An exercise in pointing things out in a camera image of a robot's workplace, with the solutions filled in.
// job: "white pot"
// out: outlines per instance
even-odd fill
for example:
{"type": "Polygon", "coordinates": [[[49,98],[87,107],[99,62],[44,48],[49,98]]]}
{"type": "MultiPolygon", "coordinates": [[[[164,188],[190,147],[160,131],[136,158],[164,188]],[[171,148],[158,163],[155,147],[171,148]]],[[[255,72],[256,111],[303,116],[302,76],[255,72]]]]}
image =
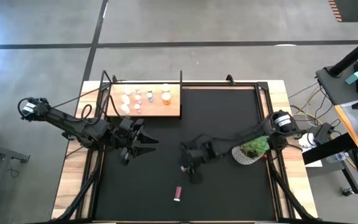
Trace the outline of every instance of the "white pot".
{"type": "Polygon", "coordinates": [[[242,151],[240,150],[239,146],[236,146],[234,148],[231,149],[231,154],[233,155],[233,158],[240,164],[242,165],[249,165],[249,164],[253,164],[255,161],[257,161],[258,159],[260,159],[262,155],[255,157],[255,158],[249,158],[246,155],[244,155],[244,153],[242,153],[242,151]]]}

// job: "green plant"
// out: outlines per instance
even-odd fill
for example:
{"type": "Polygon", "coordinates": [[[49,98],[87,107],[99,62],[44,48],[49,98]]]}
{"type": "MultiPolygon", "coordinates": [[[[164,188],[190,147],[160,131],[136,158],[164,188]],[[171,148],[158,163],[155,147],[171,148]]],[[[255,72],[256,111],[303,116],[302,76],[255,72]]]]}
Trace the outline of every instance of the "green plant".
{"type": "Polygon", "coordinates": [[[268,136],[257,137],[249,142],[241,144],[240,150],[244,155],[249,158],[256,158],[269,150],[269,144],[267,143],[268,136]]]}

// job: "red object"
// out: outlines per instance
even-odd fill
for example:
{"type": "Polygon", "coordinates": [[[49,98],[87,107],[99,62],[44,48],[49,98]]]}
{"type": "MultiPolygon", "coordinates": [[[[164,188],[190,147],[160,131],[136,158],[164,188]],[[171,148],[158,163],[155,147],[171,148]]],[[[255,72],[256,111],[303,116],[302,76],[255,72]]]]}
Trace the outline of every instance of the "red object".
{"type": "Polygon", "coordinates": [[[181,187],[177,187],[177,191],[175,192],[175,198],[173,200],[176,202],[180,202],[180,194],[181,194],[181,187]]]}

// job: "concrete floor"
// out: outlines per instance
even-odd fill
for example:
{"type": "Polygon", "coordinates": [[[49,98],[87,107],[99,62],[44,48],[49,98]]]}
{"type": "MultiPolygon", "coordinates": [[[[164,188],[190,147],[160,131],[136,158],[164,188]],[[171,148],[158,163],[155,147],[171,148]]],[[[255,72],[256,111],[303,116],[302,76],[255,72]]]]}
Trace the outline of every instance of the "concrete floor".
{"type": "MultiPolygon", "coordinates": [[[[92,43],[102,0],[0,0],[0,44],[92,43]]],[[[358,23],[335,20],[328,0],[126,0],[109,1],[99,43],[172,41],[358,40],[358,23]]],[[[98,49],[90,80],[102,70],[127,80],[282,79],[288,95],[312,84],[314,72],[355,45],[297,47],[191,47],[98,49]]],[[[19,119],[17,102],[47,97],[52,105],[78,96],[89,49],[0,50],[0,146],[31,154],[13,163],[0,192],[0,223],[50,218],[67,146],[57,128],[19,119]]],[[[291,98],[301,106],[310,91],[291,98]]],[[[309,105],[314,111],[322,96],[309,105]]],[[[73,113],[76,102],[62,106],[73,113]]],[[[337,118],[330,111],[322,120],[337,118]]],[[[344,133],[342,126],[337,128],[344,133]]],[[[338,194],[343,175],[310,179],[319,217],[358,223],[358,195],[338,194]]]]}

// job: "potted plant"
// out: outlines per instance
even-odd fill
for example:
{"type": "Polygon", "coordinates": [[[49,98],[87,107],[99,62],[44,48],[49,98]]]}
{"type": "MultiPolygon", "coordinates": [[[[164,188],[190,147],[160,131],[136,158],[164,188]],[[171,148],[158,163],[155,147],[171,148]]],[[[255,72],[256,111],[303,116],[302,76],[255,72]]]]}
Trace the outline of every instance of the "potted plant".
{"type": "Polygon", "coordinates": [[[269,150],[268,138],[268,136],[261,136],[249,142],[245,142],[232,148],[231,154],[233,158],[242,165],[252,164],[269,150]]]}

